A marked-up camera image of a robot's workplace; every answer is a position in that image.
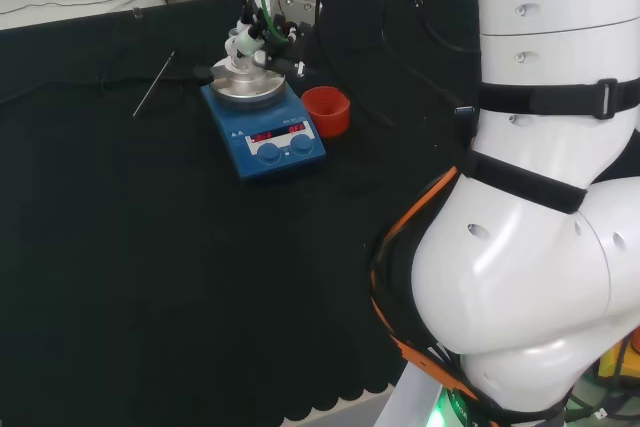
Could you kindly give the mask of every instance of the red digital display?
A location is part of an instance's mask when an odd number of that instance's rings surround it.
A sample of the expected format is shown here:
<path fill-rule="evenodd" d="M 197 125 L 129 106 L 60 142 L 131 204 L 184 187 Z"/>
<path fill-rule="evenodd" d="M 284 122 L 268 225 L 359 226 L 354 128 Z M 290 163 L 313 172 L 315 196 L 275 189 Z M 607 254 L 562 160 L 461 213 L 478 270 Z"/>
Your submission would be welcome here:
<path fill-rule="evenodd" d="M 294 132 L 300 132 L 301 130 L 304 130 L 304 124 L 296 124 L 296 125 L 289 126 L 290 134 L 293 134 Z"/>
<path fill-rule="evenodd" d="M 259 134 L 250 136 L 250 138 L 251 138 L 251 142 L 255 144 L 256 142 L 264 142 L 265 140 L 273 139 L 274 137 L 293 134 L 295 132 L 300 132 L 305 129 L 306 127 L 304 126 L 304 123 L 300 122 L 299 124 L 291 124 L 285 127 L 280 127 L 278 129 L 269 130 L 267 132 L 260 132 Z"/>

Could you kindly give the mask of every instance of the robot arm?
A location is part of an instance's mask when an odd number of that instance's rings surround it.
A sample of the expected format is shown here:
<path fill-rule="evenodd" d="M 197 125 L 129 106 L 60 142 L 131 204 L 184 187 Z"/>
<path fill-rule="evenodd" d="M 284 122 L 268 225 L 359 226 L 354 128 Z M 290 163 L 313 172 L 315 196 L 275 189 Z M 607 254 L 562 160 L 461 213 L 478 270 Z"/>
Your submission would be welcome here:
<path fill-rule="evenodd" d="M 586 195 L 567 212 L 460 175 L 415 251 L 410 291 L 422 327 L 461 354 L 475 389 L 503 409 L 534 413 L 562 402 L 640 324 L 630 287 L 640 285 L 640 179 L 592 185 L 639 119 L 637 95 L 610 108 L 617 92 L 638 87 L 640 0 L 479 6 L 483 82 L 511 97 L 481 106 L 473 150 L 513 178 L 544 179 L 541 190 Z M 545 115 L 513 95 L 554 88 L 572 94 L 543 102 Z M 573 97 L 589 90 L 582 101 Z M 587 114 L 592 101 L 601 115 Z"/>
<path fill-rule="evenodd" d="M 315 23 L 315 4 L 316 0 L 265 0 L 266 6 L 263 6 L 262 0 L 248 0 L 245 12 L 238 22 L 236 29 L 230 35 L 226 44 L 227 54 L 235 63 L 241 65 L 246 63 L 240 59 L 252 57 L 261 51 L 265 46 L 266 39 L 274 37 L 269 32 L 268 22 L 265 17 L 269 16 L 277 22 L 280 33 L 286 36 L 289 44 L 294 44 L 301 39 L 304 31 L 308 30 Z M 278 68 L 275 64 L 269 63 L 268 59 L 272 57 L 274 52 L 269 55 L 259 54 L 254 58 L 254 63 L 260 68 Z M 301 75 L 303 70 L 300 68 L 300 62 L 293 67 L 293 73 Z"/>

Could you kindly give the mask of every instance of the strap buckle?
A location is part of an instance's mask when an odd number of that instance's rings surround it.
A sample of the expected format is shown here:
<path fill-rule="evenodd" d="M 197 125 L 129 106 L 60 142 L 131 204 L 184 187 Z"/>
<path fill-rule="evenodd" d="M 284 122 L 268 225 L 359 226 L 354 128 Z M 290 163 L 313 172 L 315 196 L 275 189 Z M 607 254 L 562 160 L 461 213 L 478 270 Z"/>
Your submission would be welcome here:
<path fill-rule="evenodd" d="M 598 120 L 613 119 L 616 115 L 620 97 L 620 85 L 617 79 L 602 79 L 598 82 L 602 91 L 602 113 L 594 115 Z"/>

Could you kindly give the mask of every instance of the black cloth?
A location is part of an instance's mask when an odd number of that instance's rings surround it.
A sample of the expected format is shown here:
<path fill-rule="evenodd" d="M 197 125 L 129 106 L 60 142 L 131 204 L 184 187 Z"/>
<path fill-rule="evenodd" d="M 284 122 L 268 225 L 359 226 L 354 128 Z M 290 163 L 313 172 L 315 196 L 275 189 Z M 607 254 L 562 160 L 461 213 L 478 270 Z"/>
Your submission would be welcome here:
<path fill-rule="evenodd" d="M 473 42 L 476 0 L 427 3 L 434 26 Z M 161 84 L 136 121 L 150 81 L 49 85 L 0 107 L 5 425 L 274 427 L 397 380 L 365 253 L 450 164 L 452 115 L 381 48 L 378 0 L 327 12 L 337 69 L 396 126 L 353 106 L 317 165 L 239 181 L 195 87 Z M 176 46 L 167 75 L 212 64 L 239 14 L 239 0 L 202 0 L 0 32 L 0 99 L 153 77 Z M 390 16 L 407 62 L 475 94 L 477 59 L 431 43 L 404 0 Z M 307 60 L 319 75 L 298 94 L 333 83 L 312 41 Z"/>

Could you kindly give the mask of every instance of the black strap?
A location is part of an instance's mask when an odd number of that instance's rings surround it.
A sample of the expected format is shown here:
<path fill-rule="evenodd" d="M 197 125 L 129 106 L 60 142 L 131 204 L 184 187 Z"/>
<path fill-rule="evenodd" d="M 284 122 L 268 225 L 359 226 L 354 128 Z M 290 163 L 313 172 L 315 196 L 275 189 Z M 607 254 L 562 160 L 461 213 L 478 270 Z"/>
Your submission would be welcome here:
<path fill-rule="evenodd" d="M 587 195 L 586 190 L 475 151 L 457 164 L 466 177 L 565 214 L 577 212 Z"/>
<path fill-rule="evenodd" d="M 480 109 L 509 114 L 592 115 L 612 119 L 640 105 L 640 79 L 604 79 L 593 85 L 519 86 L 482 84 Z"/>
<path fill-rule="evenodd" d="M 496 422 L 498 425 L 514 425 L 539 420 L 552 420 L 559 415 L 563 415 L 564 408 L 571 397 L 572 390 L 567 392 L 560 402 L 540 412 L 516 412 L 507 409 L 494 409 L 484 402 L 472 399 L 463 391 L 456 390 L 455 393 L 462 397 L 467 410 L 474 412 L 474 415 L 479 415 L 481 418 L 484 417 L 492 422 Z"/>

